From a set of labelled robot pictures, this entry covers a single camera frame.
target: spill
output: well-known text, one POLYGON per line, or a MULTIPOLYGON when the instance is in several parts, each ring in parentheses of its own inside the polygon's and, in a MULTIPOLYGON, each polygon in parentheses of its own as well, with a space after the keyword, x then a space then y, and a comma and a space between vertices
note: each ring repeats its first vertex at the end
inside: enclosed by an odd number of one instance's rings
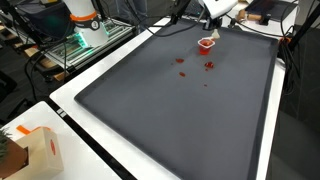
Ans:
POLYGON ((186 76, 186 74, 183 73, 183 72, 179 72, 179 75, 182 76, 182 77, 185 77, 185 76, 186 76))
POLYGON ((204 66, 207 68, 213 68, 214 64, 210 61, 210 62, 205 63, 204 66))
POLYGON ((177 59, 176 59, 176 62, 181 64, 181 63, 183 63, 183 62, 184 62, 184 59, 177 58, 177 59))

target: gray tray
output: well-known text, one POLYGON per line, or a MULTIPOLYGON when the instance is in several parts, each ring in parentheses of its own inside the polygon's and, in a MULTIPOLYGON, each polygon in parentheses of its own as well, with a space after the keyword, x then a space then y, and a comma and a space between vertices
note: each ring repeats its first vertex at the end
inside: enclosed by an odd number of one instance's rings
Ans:
POLYGON ((75 100, 182 179, 255 179, 277 40, 221 28, 199 55, 209 35, 198 25, 152 36, 75 100), (208 61, 215 68, 206 71, 208 61))

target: small cup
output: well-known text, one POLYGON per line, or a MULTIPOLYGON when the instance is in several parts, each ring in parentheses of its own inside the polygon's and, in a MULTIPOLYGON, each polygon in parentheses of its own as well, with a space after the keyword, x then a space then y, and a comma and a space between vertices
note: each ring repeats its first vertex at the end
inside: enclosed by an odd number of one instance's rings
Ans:
POLYGON ((215 42, 212 41, 211 38, 202 38, 198 41, 199 44, 199 53, 201 55, 207 55, 210 52, 210 49, 213 45, 215 45, 215 42))

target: plastic cup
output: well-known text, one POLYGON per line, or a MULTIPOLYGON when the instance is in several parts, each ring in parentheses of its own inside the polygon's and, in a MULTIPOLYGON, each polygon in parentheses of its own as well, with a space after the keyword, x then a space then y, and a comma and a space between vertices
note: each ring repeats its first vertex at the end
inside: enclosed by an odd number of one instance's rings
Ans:
POLYGON ((199 53, 201 55, 207 55, 209 54, 211 47, 215 44, 214 41, 210 38, 202 38, 198 41, 199 45, 199 53))

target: floor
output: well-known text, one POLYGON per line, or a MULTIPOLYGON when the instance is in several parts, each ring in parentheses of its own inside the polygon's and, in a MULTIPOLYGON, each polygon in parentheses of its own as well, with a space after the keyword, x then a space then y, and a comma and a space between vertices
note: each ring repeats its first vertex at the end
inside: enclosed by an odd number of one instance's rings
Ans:
MULTIPOLYGON (((169 0, 148 0, 149 16, 163 15, 165 10, 159 5, 169 0)), ((111 15, 117 11, 113 0, 106 0, 111 15)), ((312 0, 300 0, 300 12, 296 20, 301 25, 308 13, 312 0)), ((295 59, 302 60, 301 78, 296 77, 295 91, 281 99, 278 121, 274 135, 270 157, 268 180, 319 180, 320 179, 320 30, 310 31, 300 42, 300 49, 295 51, 295 59)), ((7 119, 10 111, 23 98, 32 100, 31 89, 23 73, 25 57, 17 55, 9 47, 0 49, 0 70, 13 77, 18 87, 0 103, 0 119, 7 119)), ((61 86, 58 82, 44 82, 35 73, 37 86, 45 91, 42 95, 52 92, 61 86)), ((28 109, 23 106, 19 113, 28 109)))

